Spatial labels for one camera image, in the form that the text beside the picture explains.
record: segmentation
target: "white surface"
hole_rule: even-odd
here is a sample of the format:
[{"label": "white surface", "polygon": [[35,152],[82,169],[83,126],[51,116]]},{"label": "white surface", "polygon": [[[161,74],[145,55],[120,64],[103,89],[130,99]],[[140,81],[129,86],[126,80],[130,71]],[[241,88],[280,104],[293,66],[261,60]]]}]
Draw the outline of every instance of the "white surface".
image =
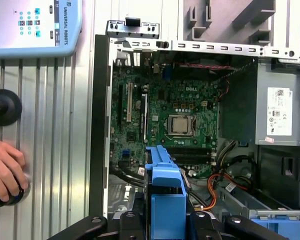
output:
[{"label": "white surface", "polygon": [[[54,0],[0,0],[0,48],[54,47],[50,31],[55,34],[55,15],[50,14],[50,5],[54,5]],[[39,15],[35,15],[36,8],[40,9]],[[19,21],[24,21],[24,26],[19,26]]]},{"label": "white surface", "polygon": [[268,87],[267,122],[268,136],[292,135],[292,99],[289,88]]}]

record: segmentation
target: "pcie slot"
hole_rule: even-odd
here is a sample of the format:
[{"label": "pcie slot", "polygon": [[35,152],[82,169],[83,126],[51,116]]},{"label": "pcie slot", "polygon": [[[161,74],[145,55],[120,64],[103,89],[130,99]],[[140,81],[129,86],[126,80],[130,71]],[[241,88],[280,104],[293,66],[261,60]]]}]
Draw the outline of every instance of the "pcie slot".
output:
[{"label": "pcie slot", "polygon": [[148,118],[148,93],[142,93],[141,109],[140,109],[140,139],[143,141],[146,140],[147,118]]},{"label": "pcie slot", "polygon": [[117,109],[117,124],[121,129],[122,126],[122,103],[124,101],[124,86],[122,84],[119,85],[119,93],[118,93],[118,109]]},{"label": "pcie slot", "polygon": [[133,95],[134,85],[129,82],[128,83],[128,100],[127,100],[127,110],[126,110],[126,121],[131,123],[132,118],[132,95]]}]

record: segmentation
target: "metal frame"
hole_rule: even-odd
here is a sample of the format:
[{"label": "metal frame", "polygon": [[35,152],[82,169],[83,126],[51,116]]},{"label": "metal frame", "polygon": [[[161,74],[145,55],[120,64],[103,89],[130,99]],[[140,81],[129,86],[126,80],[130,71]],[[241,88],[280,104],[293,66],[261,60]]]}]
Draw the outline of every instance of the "metal frame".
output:
[{"label": "metal frame", "polygon": [[183,51],[206,54],[228,54],[258,58],[276,58],[300,64],[300,48],[272,47],[259,45],[245,45],[233,43],[154,40],[143,38],[119,38],[116,44],[130,51]]}]

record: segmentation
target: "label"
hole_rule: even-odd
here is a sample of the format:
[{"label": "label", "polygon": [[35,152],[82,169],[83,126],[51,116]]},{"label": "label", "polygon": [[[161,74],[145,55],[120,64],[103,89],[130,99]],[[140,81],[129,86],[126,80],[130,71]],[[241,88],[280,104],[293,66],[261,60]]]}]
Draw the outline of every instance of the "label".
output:
[{"label": "label", "polygon": [[231,193],[233,191],[233,189],[236,188],[236,184],[234,184],[233,182],[230,182],[228,186],[225,187],[225,190],[227,190],[229,193]]},{"label": "label", "polygon": [[140,175],[140,176],[145,176],[145,169],[143,168],[143,167],[139,167],[139,169],[138,169],[138,174]]},{"label": "label", "polygon": [[275,140],[271,137],[266,136],[264,139],[266,142],[273,144],[275,142]]},{"label": "label", "polygon": [[292,135],[293,92],[289,88],[268,87],[266,134]]}]

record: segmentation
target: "chip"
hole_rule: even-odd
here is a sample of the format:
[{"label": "chip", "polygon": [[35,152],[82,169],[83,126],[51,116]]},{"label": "chip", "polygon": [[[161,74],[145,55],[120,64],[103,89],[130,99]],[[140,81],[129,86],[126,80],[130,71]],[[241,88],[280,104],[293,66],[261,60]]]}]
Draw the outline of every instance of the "chip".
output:
[{"label": "chip", "polygon": [[169,115],[167,120],[167,131],[173,136],[194,136],[196,128],[195,115]]},{"label": "chip", "polygon": [[135,142],[136,141],[136,138],[137,138],[137,134],[133,131],[128,131],[126,133],[126,141],[127,142]]},{"label": "chip", "polygon": [[165,100],[165,90],[159,90],[158,91],[158,99],[159,100]]}]

